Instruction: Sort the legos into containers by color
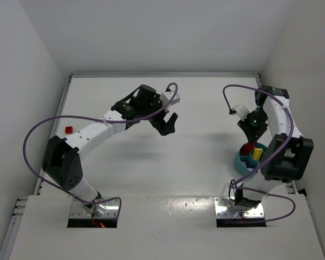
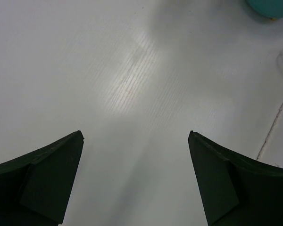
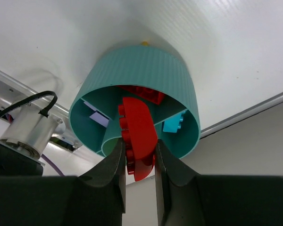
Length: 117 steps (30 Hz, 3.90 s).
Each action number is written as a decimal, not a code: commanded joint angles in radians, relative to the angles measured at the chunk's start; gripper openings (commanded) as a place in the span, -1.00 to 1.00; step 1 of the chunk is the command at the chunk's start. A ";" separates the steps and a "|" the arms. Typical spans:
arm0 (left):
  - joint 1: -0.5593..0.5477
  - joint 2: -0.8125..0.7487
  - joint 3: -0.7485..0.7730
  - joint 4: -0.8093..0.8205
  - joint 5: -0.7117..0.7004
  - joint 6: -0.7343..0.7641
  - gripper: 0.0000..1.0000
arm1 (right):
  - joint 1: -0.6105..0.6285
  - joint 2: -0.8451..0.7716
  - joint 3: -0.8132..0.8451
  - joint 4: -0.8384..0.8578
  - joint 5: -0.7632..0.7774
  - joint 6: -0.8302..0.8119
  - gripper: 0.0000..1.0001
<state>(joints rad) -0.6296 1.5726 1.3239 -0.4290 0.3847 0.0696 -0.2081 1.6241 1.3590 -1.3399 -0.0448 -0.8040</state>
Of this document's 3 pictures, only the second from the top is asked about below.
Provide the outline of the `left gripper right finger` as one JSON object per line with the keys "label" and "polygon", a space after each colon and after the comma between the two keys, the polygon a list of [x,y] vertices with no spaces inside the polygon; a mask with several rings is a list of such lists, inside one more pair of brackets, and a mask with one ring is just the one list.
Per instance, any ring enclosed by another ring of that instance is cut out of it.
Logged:
{"label": "left gripper right finger", "polygon": [[188,137],[208,225],[283,226],[283,168],[222,147],[198,132]]}

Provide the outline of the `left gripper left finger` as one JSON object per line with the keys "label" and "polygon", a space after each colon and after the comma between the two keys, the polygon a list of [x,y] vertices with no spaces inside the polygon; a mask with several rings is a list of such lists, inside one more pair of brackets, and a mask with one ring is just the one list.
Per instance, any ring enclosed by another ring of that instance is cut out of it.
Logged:
{"label": "left gripper left finger", "polygon": [[78,130],[0,164],[0,226],[63,223],[83,140]]}

